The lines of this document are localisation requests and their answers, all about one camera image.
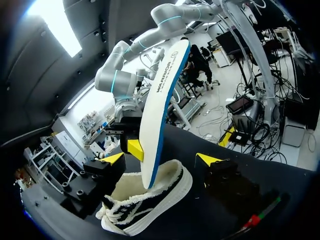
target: shoelace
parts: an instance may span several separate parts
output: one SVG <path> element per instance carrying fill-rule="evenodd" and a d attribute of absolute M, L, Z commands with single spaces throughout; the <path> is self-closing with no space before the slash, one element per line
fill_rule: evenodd
<path fill-rule="evenodd" d="M 108 217 L 108 219 L 110 220 L 110 222 L 115 223 L 118 221 L 119 218 L 121 218 L 121 216 L 123 215 L 122 212 L 114 214 L 110 212 L 110 209 L 106 209 L 105 210 L 105 214 Z"/>

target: white insole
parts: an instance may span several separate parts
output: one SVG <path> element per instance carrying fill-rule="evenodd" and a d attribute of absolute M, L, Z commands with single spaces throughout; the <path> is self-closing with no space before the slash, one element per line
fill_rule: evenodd
<path fill-rule="evenodd" d="M 139 132 L 139 142 L 144 153 L 140 165 L 145 189 L 151 188 L 155 182 L 163 147 L 168 105 L 189 52 L 188 40 L 177 42 L 167 51 L 145 102 Z"/>

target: ceiling light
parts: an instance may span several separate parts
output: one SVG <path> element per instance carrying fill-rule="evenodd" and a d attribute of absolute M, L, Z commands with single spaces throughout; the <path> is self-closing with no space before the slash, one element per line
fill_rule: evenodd
<path fill-rule="evenodd" d="M 196 21 L 190 22 L 186 27 L 189 28 L 192 24 L 194 24 Z"/>
<path fill-rule="evenodd" d="M 62 0 L 36 0 L 27 14 L 41 16 L 52 34 L 72 58 L 82 50 L 68 21 Z"/>
<path fill-rule="evenodd" d="M 216 21 L 204 23 L 202 26 L 211 26 L 217 24 Z"/>
<path fill-rule="evenodd" d="M 175 5 L 176 5 L 176 6 L 180 6 L 180 5 L 184 4 L 185 1 L 186 1 L 186 0 L 178 0 L 178 1 L 176 1 Z"/>
<path fill-rule="evenodd" d="M 86 90 L 84 90 L 71 104 L 68 106 L 68 110 L 70 110 L 93 86 L 95 85 L 95 82 L 90 84 Z"/>

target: sneaker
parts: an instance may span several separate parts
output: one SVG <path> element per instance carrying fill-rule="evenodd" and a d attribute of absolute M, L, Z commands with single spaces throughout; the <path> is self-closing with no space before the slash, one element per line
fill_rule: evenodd
<path fill-rule="evenodd" d="M 183 199 L 192 183 L 191 174 L 178 160 L 159 166 L 150 189 L 144 188 L 141 172 L 124 173 L 95 216 L 104 230 L 135 236 Z"/>

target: floor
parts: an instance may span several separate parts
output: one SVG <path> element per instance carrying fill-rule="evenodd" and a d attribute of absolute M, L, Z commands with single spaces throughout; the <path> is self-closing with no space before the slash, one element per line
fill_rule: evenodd
<path fill-rule="evenodd" d="M 234 62 L 231 66 L 225 66 L 222 68 L 217 67 L 213 61 L 211 61 L 209 64 L 213 72 L 213 79 L 218 80 L 220 82 L 220 86 L 216 86 L 213 90 L 209 91 L 198 89 L 200 92 L 202 92 L 200 101 L 205 101 L 207 104 L 199 113 L 199 115 L 193 117 L 191 121 L 192 128 L 190 129 L 190 132 L 201 138 L 205 138 L 208 141 L 216 143 L 229 125 L 225 106 L 230 102 L 230 99 L 234 97 L 237 85 L 243 81 L 243 79 L 240 68 L 236 62 Z M 293 85 L 294 72 L 290 58 L 288 56 L 283 56 L 280 60 L 280 65 L 282 76 L 285 79 L 288 79 Z M 246 62 L 244 62 L 243 69 L 246 78 L 249 79 L 250 72 Z M 253 72 L 254 74 L 258 74 L 258 67 L 253 66 Z M 202 73 L 198 79 L 205 81 L 205 74 Z M 258 82 L 262 86 L 262 77 L 258 78 Z M 313 135 L 306 132 L 300 148 L 292 151 L 298 153 L 298 158 L 297 156 L 292 156 L 292 158 L 295 158 L 295 160 L 291 165 L 303 169 L 315 170 L 318 165 L 319 152 L 317 143 L 320 143 L 320 124 L 318 124 Z"/>

